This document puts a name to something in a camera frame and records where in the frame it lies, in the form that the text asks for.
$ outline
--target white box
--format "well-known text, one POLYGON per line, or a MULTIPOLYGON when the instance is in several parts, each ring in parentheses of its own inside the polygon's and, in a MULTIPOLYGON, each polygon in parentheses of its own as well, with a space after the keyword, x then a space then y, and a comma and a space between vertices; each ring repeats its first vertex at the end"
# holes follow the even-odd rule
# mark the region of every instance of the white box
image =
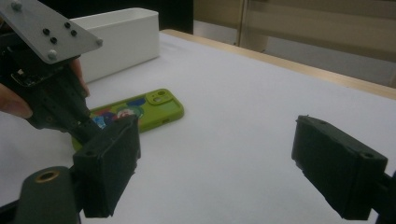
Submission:
POLYGON ((79 58, 86 82, 159 56, 158 12, 128 8, 71 20, 103 39, 79 58))

